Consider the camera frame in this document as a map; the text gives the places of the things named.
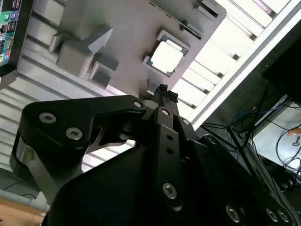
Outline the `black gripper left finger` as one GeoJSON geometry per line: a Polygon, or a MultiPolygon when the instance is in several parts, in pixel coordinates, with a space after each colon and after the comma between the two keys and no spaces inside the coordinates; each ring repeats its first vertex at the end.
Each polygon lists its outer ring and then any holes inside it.
{"type": "Polygon", "coordinates": [[[11,167],[51,207],[68,182],[130,149],[180,151],[169,92],[162,84],[143,101],[127,95],[31,103],[21,114],[11,167]]]}

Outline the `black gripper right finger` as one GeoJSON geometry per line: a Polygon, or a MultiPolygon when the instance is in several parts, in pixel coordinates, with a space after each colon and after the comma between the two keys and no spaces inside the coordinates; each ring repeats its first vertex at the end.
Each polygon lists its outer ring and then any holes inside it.
{"type": "Polygon", "coordinates": [[[197,137],[191,123],[179,116],[178,95],[169,100],[188,162],[188,194],[195,202],[195,223],[202,226],[297,226],[299,217],[282,194],[256,149],[237,146],[242,165],[211,134],[197,137]]]}

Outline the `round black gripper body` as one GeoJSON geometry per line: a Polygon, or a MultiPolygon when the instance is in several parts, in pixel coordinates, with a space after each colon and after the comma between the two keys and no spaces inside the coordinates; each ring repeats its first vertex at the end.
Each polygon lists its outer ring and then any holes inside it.
{"type": "Polygon", "coordinates": [[[45,226],[222,226],[200,157],[177,147],[133,148],[68,182],[45,226]]]}

